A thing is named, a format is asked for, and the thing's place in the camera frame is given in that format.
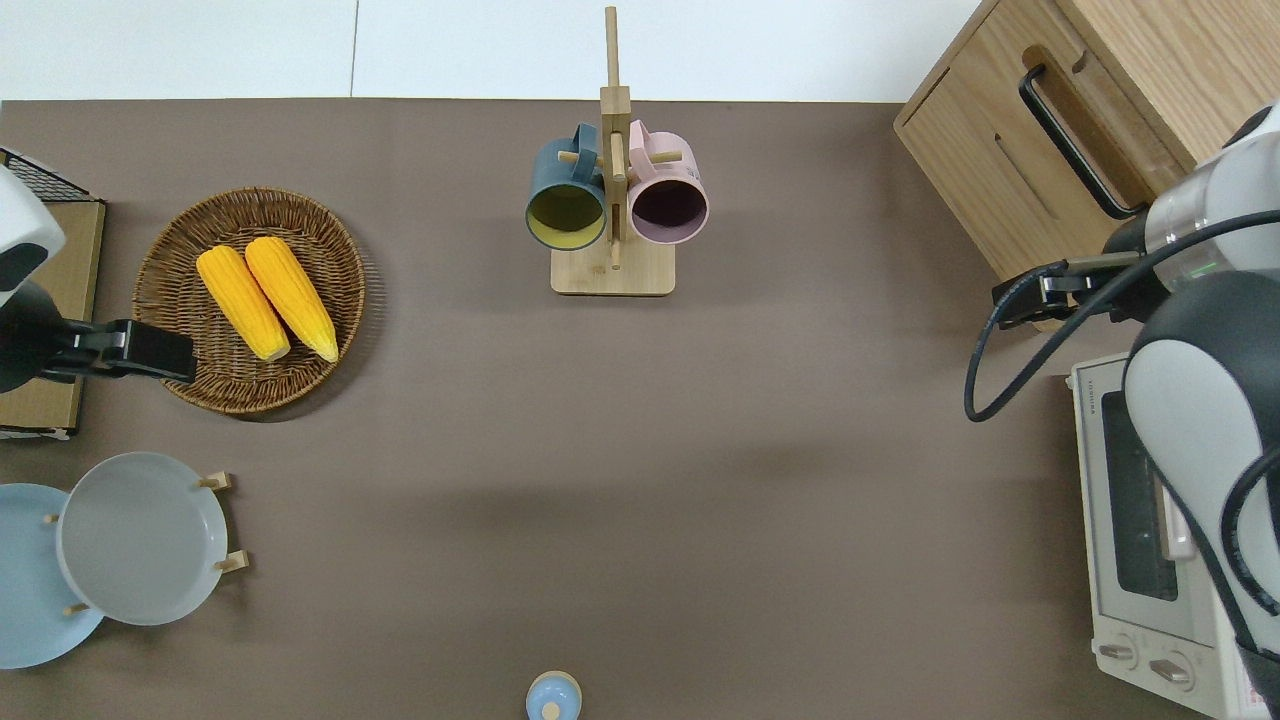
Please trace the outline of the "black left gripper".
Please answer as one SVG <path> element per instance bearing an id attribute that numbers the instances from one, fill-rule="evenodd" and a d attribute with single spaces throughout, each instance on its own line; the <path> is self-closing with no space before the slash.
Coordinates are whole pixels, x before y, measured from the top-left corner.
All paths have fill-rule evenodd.
<path id="1" fill-rule="evenodd" d="M 60 351 L 64 372 L 47 369 Z M 1 392 L 32 379 L 70 384 L 72 374 L 189 384 L 197 375 L 195 342 L 133 319 L 69 322 L 44 288 L 27 281 L 1 310 Z"/>

